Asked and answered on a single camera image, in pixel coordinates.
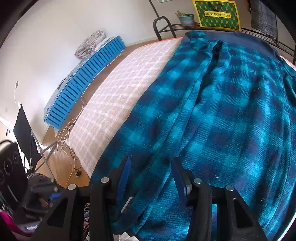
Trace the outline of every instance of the blue flower pot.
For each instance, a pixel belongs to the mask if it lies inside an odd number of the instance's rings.
[[[194,14],[186,14],[185,16],[178,17],[182,26],[192,26],[195,24]]]

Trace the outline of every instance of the potted plant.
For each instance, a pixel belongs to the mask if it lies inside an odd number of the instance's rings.
[[[179,10],[175,13],[181,22],[181,26],[195,25],[194,14],[185,14]]]

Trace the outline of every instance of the black speaker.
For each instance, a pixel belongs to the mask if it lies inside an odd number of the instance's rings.
[[[0,151],[0,199],[7,208],[15,211],[22,201],[28,179],[25,174],[17,143]]]

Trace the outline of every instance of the pink plaid bedsheet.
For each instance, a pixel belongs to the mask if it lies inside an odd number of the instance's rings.
[[[68,139],[69,146],[89,176],[136,102],[156,80],[181,40],[165,40],[134,50],[114,68],[89,100]]]

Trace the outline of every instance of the bag handle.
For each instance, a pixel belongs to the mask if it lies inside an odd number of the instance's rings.
[[[217,8],[216,8],[216,9],[214,8],[214,6],[212,5],[211,2],[208,2],[208,5],[209,5],[209,7],[211,8],[211,10],[213,10],[213,11],[220,11],[221,8],[222,8],[222,4],[221,4],[221,3],[218,3],[218,4],[217,4]]]

